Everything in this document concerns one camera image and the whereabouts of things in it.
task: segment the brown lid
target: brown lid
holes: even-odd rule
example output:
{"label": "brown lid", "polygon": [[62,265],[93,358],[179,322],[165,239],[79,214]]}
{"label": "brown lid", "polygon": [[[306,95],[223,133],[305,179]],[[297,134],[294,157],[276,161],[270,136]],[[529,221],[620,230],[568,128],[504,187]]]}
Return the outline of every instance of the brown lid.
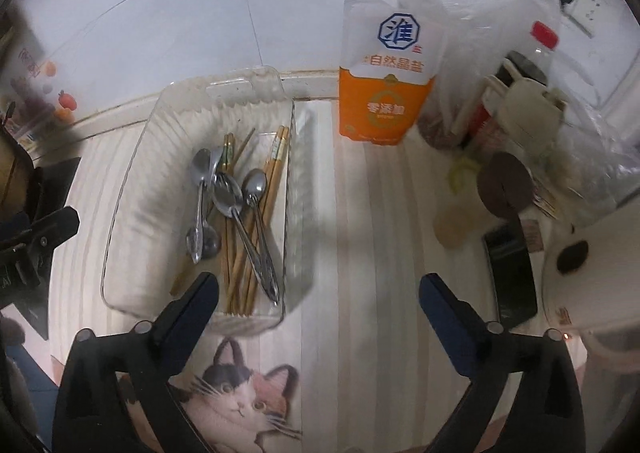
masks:
{"label": "brown lid", "polygon": [[478,173],[478,195],[491,214],[510,219],[533,202],[533,182],[515,156],[497,152]]}

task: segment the metal spoon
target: metal spoon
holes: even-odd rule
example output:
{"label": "metal spoon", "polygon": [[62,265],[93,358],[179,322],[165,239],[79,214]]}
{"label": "metal spoon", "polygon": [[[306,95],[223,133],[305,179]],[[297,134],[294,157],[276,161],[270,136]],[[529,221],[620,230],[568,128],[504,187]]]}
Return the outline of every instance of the metal spoon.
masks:
{"label": "metal spoon", "polygon": [[227,173],[216,173],[211,197],[218,211],[225,217],[235,221],[242,243],[244,243],[246,254],[249,256],[255,277],[258,279],[260,285],[264,285],[260,255],[240,220],[240,211],[242,211],[242,207],[244,206],[244,199],[242,198],[242,190],[240,186],[238,186],[238,182]]}
{"label": "metal spoon", "polygon": [[202,228],[202,197],[205,182],[209,179],[209,168],[211,152],[207,148],[198,150],[191,160],[189,172],[191,180],[198,186],[198,204],[196,206],[195,225],[188,231],[186,242],[187,251],[191,255],[193,263],[198,263],[202,259],[202,248],[204,245],[204,230]]}
{"label": "metal spoon", "polygon": [[224,146],[216,146],[211,150],[211,156],[209,158],[209,178],[207,178],[207,189],[210,189],[213,184],[213,179],[218,171],[218,165],[222,159],[222,155],[225,153]]}
{"label": "metal spoon", "polygon": [[273,302],[280,301],[280,287],[278,286],[278,275],[271,259],[271,253],[267,246],[266,230],[260,213],[260,199],[267,189],[267,176],[260,168],[251,170],[244,178],[242,193],[249,207],[254,210],[255,224],[258,228],[258,242],[260,247],[260,261],[262,262],[262,276],[266,284],[262,286],[264,293]]}
{"label": "metal spoon", "polygon": [[[190,227],[187,231],[187,251],[193,256],[195,250],[195,235],[196,228]],[[214,258],[220,252],[222,248],[222,239],[218,232],[207,223],[207,220],[202,221],[202,256],[200,259]]]}

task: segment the blue logo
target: blue logo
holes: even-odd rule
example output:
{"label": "blue logo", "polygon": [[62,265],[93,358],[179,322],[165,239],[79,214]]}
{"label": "blue logo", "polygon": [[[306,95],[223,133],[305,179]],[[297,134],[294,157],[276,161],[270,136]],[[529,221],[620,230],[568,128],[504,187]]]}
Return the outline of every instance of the blue logo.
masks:
{"label": "blue logo", "polygon": [[404,50],[418,41],[420,24],[410,14],[394,13],[380,24],[378,39],[387,48]]}

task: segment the white countertop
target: white countertop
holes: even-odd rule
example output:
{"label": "white countertop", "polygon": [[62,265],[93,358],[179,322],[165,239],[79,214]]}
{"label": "white countertop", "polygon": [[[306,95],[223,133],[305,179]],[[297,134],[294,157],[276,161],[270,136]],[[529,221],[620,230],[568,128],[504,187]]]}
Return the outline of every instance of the white countertop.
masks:
{"label": "white countertop", "polygon": [[[495,319],[481,241],[446,251],[435,239],[431,221],[442,199],[434,185],[442,184],[450,160],[417,132],[396,147],[355,143],[337,135],[335,102],[305,104],[316,117],[310,141],[313,227],[304,228],[312,236],[303,250],[310,285],[278,328],[239,341],[247,362],[261,371],[284,361],[300,371],[291,413],[292,425],[303,428],[305,452],[426,444],[468,381],[453,370],[420,311],[417,283],[437,272],[483,319]],[[62,363],[81,328],[105,335],[135,323],[105,307],[100,278],[111,217],[142,128],[127,126],[84,143],[67,202],[78,211],[80,229],[55,251],[50,283],[50,353]],[[533,217],[546,239],[550,225],[535,210]],[[531,255],[538,285],[542,261],[543,253]],[[287,289],[296,292],[295,286]],[[518,330],[544,332],[540,300],[539,307],[539,315]],[[215,346],[220,337],[208,338]],[[579,340],[569,344],[574,362],[583,363]],[[512,375],[497,415],[507,411],[517,383]],[[299,447],[287,443],[279,451]]]}

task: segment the orange label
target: orange label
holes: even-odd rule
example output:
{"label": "orange label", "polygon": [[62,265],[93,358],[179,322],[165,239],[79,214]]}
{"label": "orange label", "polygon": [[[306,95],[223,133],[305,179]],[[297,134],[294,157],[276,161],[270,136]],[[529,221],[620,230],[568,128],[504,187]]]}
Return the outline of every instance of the orange label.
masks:
{"label": "orange label", "polygon": [[354,141],[398,144],[414,124],[434,78],[426,85],[385,78],[354,77],[340,68],[340,133]]}

